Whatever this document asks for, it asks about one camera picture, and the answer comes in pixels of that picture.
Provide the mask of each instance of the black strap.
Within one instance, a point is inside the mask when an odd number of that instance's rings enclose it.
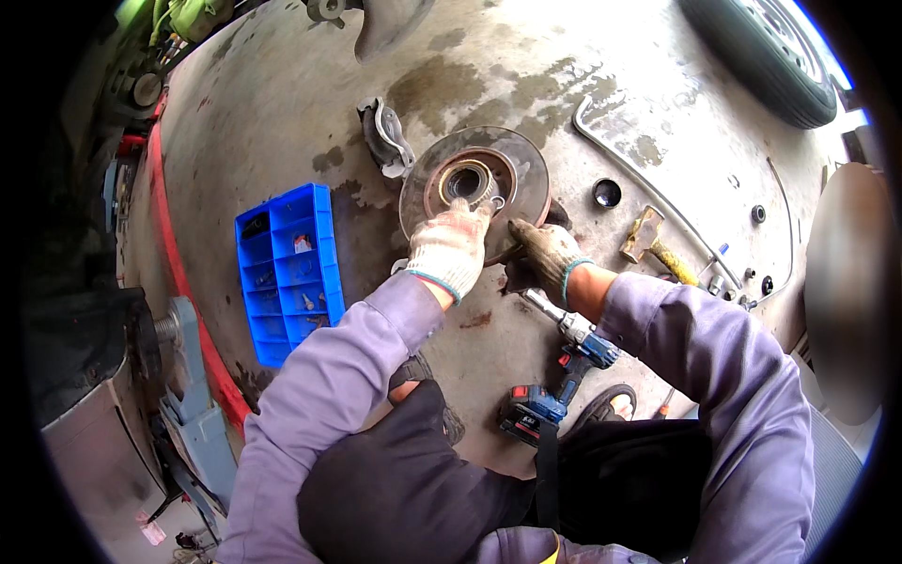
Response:
[[[557,425],[540,421],[536,454],[536,518],[538,526],[560,532],[557,518]]]

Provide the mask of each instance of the concrete floor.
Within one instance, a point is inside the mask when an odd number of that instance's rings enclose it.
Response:
[[[792,208],[796,274],[787,291],[753,315],[785,349],[795,344],[821,168],[846,160],[840,130],[800,131],[777,120],[713,58],[673,2],[439,2],[398,51],[367,67],[353,56],[361,13],[346,13],[347,26],[338,30],[311,25],[297,6],[271,0],[198,48],[171,75],[161,120],[170,212],[188,278],[221,356],[245,389],[261,390],[273,373],[253,352],[235,256],[236,215],[310,181],[331,187],[347,306],[406,256],[398,194],[385,188],[360,135],[355,107],[366,96],[386,97],[417,154],[465,125],[524,133],[542,151],[554,196],[583,249],[615,271],[663,273],[655,259],[631,265],[618,256],[631,222],[653,202],[569,124],[582,96],[592,94],[593,127],[644,166],[713,245],[730,245],[734,271],[758,272],[744,291],[752,299],[760,296],[763,275],[779,284],[788,273],[786,211],[765,162],[770,156]],[[602,176],[623,188],[615,210],[601,211],[590,200]],[[136,185],[133,207],[142,202],[140,190],[146,186]],[[754,226],[749,212],[759,203],[769,219]],[[134,209],[130,229],[139,216]],[[689,263],[704,266],[705,255],[675,219],[662,233]],[[134,249],[126,254],[142,254],[152,245],[147,236],[146,229],[129,235]],[[148,283],[143,262],[134,258],[125,267],[126,283]],[[503,283],[502,267],[485,269],[424,352],[467,426],[461,455],[529,476],[533,450],[503,437],[494,414],[511,386],[546,382],[561,342],[549,320],[520,298],[501,296]],[[636,389],[638,418],[648,418],[669,389],[624,355],[585,381],[564,427],[596,393],[619,382]],[[678,394],[672,405],[678,416],[691,402]]]

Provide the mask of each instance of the brake disc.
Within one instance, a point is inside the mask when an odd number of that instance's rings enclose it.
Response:
[[[518,244],[508,231],[519,217],[538,227],[551,192],[548,167],[536,145],[503,127],[467,127],[439,139],[417,160],[400,192],[400,226],[410,240],[420,222],[464,198],[471,209],[486,199],[500,207],[485,236],[485,266],[506,260]]]

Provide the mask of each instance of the purple work sleeve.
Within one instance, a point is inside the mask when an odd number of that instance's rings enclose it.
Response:
[[[324,450],[357,432],[385,400],[389,376],[441,327],[435,296],[409,273],[384,282],[335,328],[285,360],[244,422],[222,564],[319,562],[300,537],[295,497]]]
[[[623,273],[597,332],[699,403],[713,461],[689,560],[798,561],[815,497],[811,412],[770,331],[697,288]]]

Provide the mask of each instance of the gloved hand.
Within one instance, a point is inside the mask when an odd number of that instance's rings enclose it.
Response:
[[[476,211],[463,198],[451,202],[451,209],[419,224],[410,238],[407,270],[438,284],[460,303],[483,271],[485,232],[495,204],[486,200]]]
[[[522,219],[512,219],[508,229],[523,245],[529,262],[538,272],[542,288],[557,305],[566,307],[566,283],[578,264],[595,261],[589,258],[576,240],[560,226],[545,224],[536,228]]]

